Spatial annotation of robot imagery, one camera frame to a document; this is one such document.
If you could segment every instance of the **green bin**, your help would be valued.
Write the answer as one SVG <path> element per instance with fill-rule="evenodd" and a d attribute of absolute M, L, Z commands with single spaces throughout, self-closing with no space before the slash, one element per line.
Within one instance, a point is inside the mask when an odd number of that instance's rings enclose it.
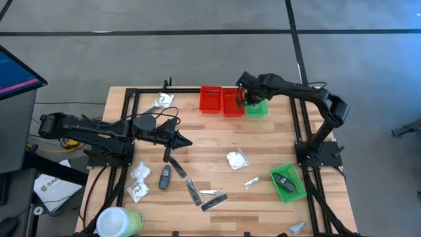
<path fill-rule="evenodd" d="M 268 100 L 264 99 L 256 105 L 246 105 L 245 114 L 248 117 L 263 117 L 268 113 Z"/>
<path fill-rule="evenodd" d="M 280 186 L 274 178 L 274 174 L 278 173 L 284 177 L 286 177 L 289 181 L 291 181 L 295 186 L 295 191 L 290 192 L 286 190 L 284 187 Z M 295 170 L 292 164 L 282 165 L 278 168 L 270 170 L 270 177 L 272 177 L 272 181 L 275 185 L 276 191 L 278 191 L 281 200 L 284 203 L 289 203 L 291 201 L 295 201 L 297 199 L 303 198 L 307 196 L 307 192 L 301 182 L 301 179 L 298 177 L 297 171 Z"/>

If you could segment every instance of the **monitor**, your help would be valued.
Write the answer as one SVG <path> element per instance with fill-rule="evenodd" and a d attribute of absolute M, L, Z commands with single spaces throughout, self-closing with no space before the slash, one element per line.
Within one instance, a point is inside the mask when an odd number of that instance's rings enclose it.
<path fill-rule="evenodd" d="M 44 78 L 0 45 L 0 100 L 46 85 Z"/>

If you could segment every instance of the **butcher block tabletop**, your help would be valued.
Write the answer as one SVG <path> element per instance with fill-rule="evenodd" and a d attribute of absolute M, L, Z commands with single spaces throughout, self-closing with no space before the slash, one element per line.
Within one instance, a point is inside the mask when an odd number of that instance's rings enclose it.
<path fill-rule="evenodd" d="M 110 88 L 104 121 L 114 122 L 120 119 L 125 91 L 126 87 Z M 156 93 L 142 93 L 137 112 L 150 109 L 156 97 Z M 135 203 L 124 189 L 122 206 L 143 214 L 145 224 L 140 235 L 171 236 L 173 231 L 178 231 L 180 236 L 243 236 L 244 232 L 250 232 L 252 236 L 276 236 L 287 233 L 289 227 L 305 221 L 307 225 L 299 236 L 312 236 L 307 199 L 304 197 L 291 203 L 283 203 L 270 177 L 270 169 L 292 163 L 303 182 L 303 173 L 295 158 L 296 137 L 289 98 L 283 95 L 273 97 L 268 104 L 268 114 L 259 118 L 229 118 L 222 113 L 203 114 L 199 110 L 199 98 L 200 93 L 175 93 L 172 102 L 172 106 L 179 110 L 180 133 L 193 142 L 189 147 L 172 152 L 173 157 L 187 172 L 185 178 L 181 178 L 172 168 L 168 189 L 160 190 L 159 176 L 167 165 L 162 161 L 164 147 L 135 141 L 134 165 L 128 172 L 143 161 L 151 169 L 145 182 L 150 191 L 139 203 Z M 128 111 L 131 111 L 132 105 L 133 101 L 130 102 Z M 303 138 L 306 138 L 298 101 L 297 110 Z M 307 111 L 314 132 L 322 124 L 323 118 L 312 103 L 307 103 Z M 175 109 L 169 109 L 165 113 L 174 115 Z M 167 118 L 159 117 L 158 124 L 162 124 Z M 233 171 L 226 154 L 237 151 L 238 148 L 243 150 L 250 166 Z M 86 190 L 91 188 L 100 170 L 101 167 L 90 170 Z M 320 172 L 328 205 L 349 230 L 356 232 L 344 178 L 330 167 L 322 168 Z M 94 186 L 87 207 L 86 223 L 94 218 L 104 202 L 109 173 L 110 168 L 107 168 Z M 255 177 L 260 177 L 260 182 L 246 190 L 243 183 Z M 210 211 L 202 211 L 193 203 L 187 190 L 187 178 L 192 179 L 198 190 L 227 193 L 228 201 Z M 126 187 L 131 184 L 128 175 Z M 85 207 L 87 193 L 84 194 L 81 211 Z M 201 199 L 206 202 L 211 198 Z M 323 232 L 323 219 L 318 204 L 316 210 L 320 231 Z M 79 219 L 76 231 L 81 229 L 82 221 Z"/>

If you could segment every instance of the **clear plastic bag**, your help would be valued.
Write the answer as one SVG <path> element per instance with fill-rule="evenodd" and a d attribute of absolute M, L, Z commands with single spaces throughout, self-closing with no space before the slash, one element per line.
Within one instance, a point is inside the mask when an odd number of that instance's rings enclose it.
<path fill-rule="evenodd" d="M 226 158 L 231 166 L 231 169 L 234 171 L 250 165 L 244 152 L 240 148 L 238 148 L 237 152 L 229 152 L 226 155 Z"/>
<path fill-rule="evenodd" d="M 166 93 L 158 93 L 158 97 L 153 102 L 153 106 L 160 107 L 160 108 L 168 108 L 169 106 L 171 106 L 173 98 L 174 98 L 174 95 L 168 95 Z"/>
<path fill-rule="evenodd" d="M 151 174 L 151 169 L 148 168 L 143 161 L 141 161 L 134 170 L 131 171 L 130 177 L 134 182 L 143 183 L 146 177 Z"/>
<path fill-rule="evenodd" d="M 127 192 L 133 198 L 135 203 L 139 202 L 140 199 L 146 196 L 149 193 L 149 188 L 146 186 L 145 183 L 137 183 L 134 182 L 133 185 L 128 187 Z"/>

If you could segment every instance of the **concrete floor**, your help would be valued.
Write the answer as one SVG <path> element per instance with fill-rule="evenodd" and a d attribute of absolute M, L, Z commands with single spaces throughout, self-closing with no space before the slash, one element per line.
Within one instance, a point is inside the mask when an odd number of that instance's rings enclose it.
<path fill-rule="evenodd" d="M 303 29 L 421 28 L 419 1 L 291 0 Z M 14 0 L 2 32 L 90 30 L 288 29 L 279 0 Z M 359 232 L 419 236 L 421 147 L 390 130 L 421 117 L 420 34 L 300 35 L 309 81 L 351 106 L 335 131 L 345 145 L 347 187 Z M 37 101 L 104 102 L 110 86 L 233 85 L 244 70 L 299 82 L 291 36 L 0 37 L 0 44 L 49 81 Z M 98 105 L 36 105 L 34 117 L 62 111 L 101 116 Z M 33 124 L 32 133 L 37 131 Z M 53 156 L 69 159 L 80 154 Z M 84 159 L 73 159 L 84 167 Z M 60 217 L 42 216 L 38 236 L 74 231 L 81 198 Z"/>

